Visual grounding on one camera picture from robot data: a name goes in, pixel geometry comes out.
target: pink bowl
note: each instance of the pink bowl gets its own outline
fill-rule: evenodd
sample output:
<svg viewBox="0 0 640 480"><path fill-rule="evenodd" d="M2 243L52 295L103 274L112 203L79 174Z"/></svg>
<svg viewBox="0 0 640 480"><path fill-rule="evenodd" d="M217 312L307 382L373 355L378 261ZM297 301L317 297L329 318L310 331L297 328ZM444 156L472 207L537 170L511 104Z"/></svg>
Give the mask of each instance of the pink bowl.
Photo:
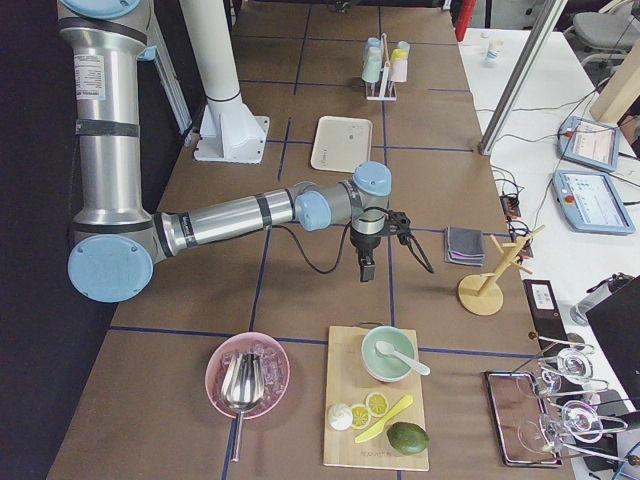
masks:
<svg viewBox="0 0 640 480"><path fill-rule="evenodd" d="M264 397L260 404L248 412L244 418L256 418L264 415L280 402L289 385L290 366L287 354L275 339L259 332L245 332L235 335L213 352L204 376L204 386L209 401L216 410L231 418L234 418L236 414L222 402L220 388L234 353L260 355L265 377Z"/></svg>

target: blue joint cap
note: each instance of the blue joint cap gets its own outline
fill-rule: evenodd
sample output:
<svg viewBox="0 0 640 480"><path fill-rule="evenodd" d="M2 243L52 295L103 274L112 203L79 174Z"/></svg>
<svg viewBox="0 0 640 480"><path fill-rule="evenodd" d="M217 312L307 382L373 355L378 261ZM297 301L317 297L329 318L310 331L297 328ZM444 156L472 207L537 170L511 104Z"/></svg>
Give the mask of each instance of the blue joint cap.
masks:
<svg viewBox="0 0 640 480"><path fill-rule="evenodd" d="M112 20L132 11L140 0L60 0L60 3L83 17Z"/></svg>
<svg viewBox="0 0 640 480"><path fill-rule="evenodd" d="M138 242L96 235L78 243L67 265L73 286L92 300L114 303L137 295L151 280L153 261Z"/></svg>
<svg viewBox="0 0 640 480"><path fill-rule="evenodd" d="M156 53L158 48L155 45L145 48L140 55L138 55L139 62L153 62L156 59Z"/></svg>
<svg viewBox="0 0 640 480"><path fill-rule="evenodd" d="M358 188L374 197L391 194L391 170L379 162L361 163L353 173Z"/></svg>
<svg viewBox="0 0 640 480"><path fill-rule="evenodd" d="M296 218L308 232L327 228L331 224L331 208L321 193L310 190L295 202Z"/></svg>

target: avocado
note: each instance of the avocado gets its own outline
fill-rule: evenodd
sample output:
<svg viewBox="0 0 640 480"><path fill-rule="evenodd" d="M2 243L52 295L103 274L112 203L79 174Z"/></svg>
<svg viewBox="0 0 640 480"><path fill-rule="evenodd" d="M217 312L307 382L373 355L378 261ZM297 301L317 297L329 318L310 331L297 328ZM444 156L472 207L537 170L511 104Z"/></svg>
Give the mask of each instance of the avocado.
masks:
<svg viewBox="0 0 640 480"><path fill-rule="evenodd" d="M387 430L387 438L391 446L402 455L415 455L429 446L427 432L415 423L394 423Z"/></svg>

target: mint green bowl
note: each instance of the mint green bowl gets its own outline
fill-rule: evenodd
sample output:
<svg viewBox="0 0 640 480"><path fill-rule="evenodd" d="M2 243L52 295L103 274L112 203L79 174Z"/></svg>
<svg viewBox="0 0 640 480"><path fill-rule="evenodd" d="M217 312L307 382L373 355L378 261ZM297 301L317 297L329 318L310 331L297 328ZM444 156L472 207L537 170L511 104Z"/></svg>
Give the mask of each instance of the mint green bowl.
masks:
<svg viewBox="0 0 640 480"><path fill-rule="evenodd" d="M400 353L417 360L416 348L402 330L386 325L374 328L362 340L362 362L369 375L381 382L402 380L411 368L395 357L378 353L376 342L379 340L391 343Z"/></svg>

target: white table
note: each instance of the white table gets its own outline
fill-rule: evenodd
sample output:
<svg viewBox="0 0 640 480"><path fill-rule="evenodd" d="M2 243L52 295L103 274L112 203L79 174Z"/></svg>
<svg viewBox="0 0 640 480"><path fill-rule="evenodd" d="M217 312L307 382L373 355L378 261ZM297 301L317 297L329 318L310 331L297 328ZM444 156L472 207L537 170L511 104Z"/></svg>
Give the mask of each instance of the white table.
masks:
<svg viewBox="0 0 640 480"><path fill-rule="evenodd" d="M492 112L482 110L495 109L528 35L528 31L519 30L468 29L465 39L459 44L475 107L480 110L477 115L483 131ZM484 59L491 38L503 40L504 45L497 61L489 66ZM500 135L538 139L554 135L570 114L593 118L588 106L597 94L588 96L575 111L575 103L554 110L516 111L519 108L558 107L579 100L592 90L591 81L564 36L554 32L531 69L514 111ZM633 154L624 139L621 151ZM533 241L534 258L525 262L533 275L523 273L523 278L551 281L565 330L579 334L587 343L596 346L593 356L594 377L610 381L612 388L622 398L627 398L609 362L600 353L593 332L589 327L574 323L569 316L569 308L585 296L588 288L613 273L640 275L640 233L612 236L572 231L556 204L553 189L549 188L546 198L545 191L556 169L583 168L564 160L558 164L559 158L555 138L529 143L504 137L493 148L491 164L512 172L518 185L525 187L519 196L521 220L531 229L534 226L546 226ZM640 183L640 162L620 157L615 174ZM497 182L498 191L502 190L503 184L505 192L514 191L505 182ZM614 184L623 201L640 200L639 188L615 179ZM534 219L538 209L536 224ZM640 229L640 206L631 206L628 211L636 228ZM627 407L633 409L629 402ZM576 478L588 478L583 461L574 460L573 466Z"/></svg>

